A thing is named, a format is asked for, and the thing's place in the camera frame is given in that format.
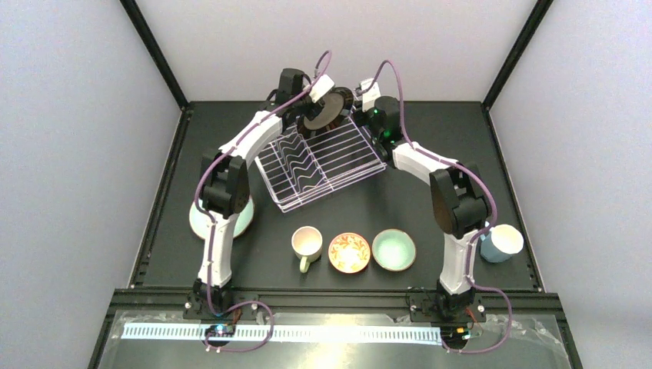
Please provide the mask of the green flower plate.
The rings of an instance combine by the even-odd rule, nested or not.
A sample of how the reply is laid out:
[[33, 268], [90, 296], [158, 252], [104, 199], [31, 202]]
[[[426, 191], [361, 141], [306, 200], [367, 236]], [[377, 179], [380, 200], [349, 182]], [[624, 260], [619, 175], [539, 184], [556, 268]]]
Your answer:
[[[238, 219], [235, 222], [234, 238], [241, 236], [248, 229], [254, 218], [254, 210], [254, 199], [252, 196], [250, 196], [248, 203], [242, 212], [239, 213]], [[206, 239], [211, 227], [209, 217], [206, 214], [200, 212], [197, 207], [192, 204], [190, 207], [188, 220], [191, 230], [194, 232], [194, 234], [201, 240]]]

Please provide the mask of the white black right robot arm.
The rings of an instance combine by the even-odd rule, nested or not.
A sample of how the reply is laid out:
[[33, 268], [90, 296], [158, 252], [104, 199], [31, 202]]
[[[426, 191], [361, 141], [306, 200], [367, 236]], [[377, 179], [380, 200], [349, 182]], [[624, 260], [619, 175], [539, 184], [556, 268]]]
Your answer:
[[444, 234], [444, 261], [426, 310], [442, 321], [457, 320], [475, 301], [475, 251], [487, 220], [495, 215], [495, 202], [475, 165], [463, 165], [408, 140], [396, 98], [355, 101], [353, 107], [354, 123], [369, 130], [379, 158], [430, 187], [434, 219]]

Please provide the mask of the white wire dish rack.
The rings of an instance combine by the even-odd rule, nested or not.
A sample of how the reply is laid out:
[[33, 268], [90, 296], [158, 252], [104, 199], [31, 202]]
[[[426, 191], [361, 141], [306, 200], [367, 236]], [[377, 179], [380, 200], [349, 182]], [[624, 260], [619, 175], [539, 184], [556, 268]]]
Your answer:
[[387, 165], [364, 127], [348, 119], [340, 127], [303, 138], [295, 126], [254, 160], [272, 201], [287, 213], [383, 172]]

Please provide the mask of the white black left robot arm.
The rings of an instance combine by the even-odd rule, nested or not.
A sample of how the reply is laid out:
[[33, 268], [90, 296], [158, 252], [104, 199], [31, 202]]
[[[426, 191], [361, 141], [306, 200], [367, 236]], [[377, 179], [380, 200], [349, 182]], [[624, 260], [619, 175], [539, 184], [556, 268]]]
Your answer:
[[202, 175], [195, 189], [194, 206], [208, 217], [203, 260], [193, 285], [194, 295], [216, 316], [231, 310], [231, 252], [235, 223], [250, 197], [248, 168], [262, 149], [285, 130], [282, 114], [293, 104], [312, 107], [332, 88], [325, 73], [300, 87], [298, 93], [272, 111], [260, 110], [217, 152], [202, 160]]

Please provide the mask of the black striped rim dinner plate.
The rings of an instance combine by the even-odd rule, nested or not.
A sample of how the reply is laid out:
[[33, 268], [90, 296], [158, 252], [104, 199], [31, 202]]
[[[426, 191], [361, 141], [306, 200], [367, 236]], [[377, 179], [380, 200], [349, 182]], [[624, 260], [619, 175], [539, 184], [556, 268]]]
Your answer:
[[349, 117], [353, 105], [354, 95], [349, 88], [333, 88], [320, 100], [318, 113], [313, 108], [298, 119], [297, 132], [308, 139], [334, 130]]

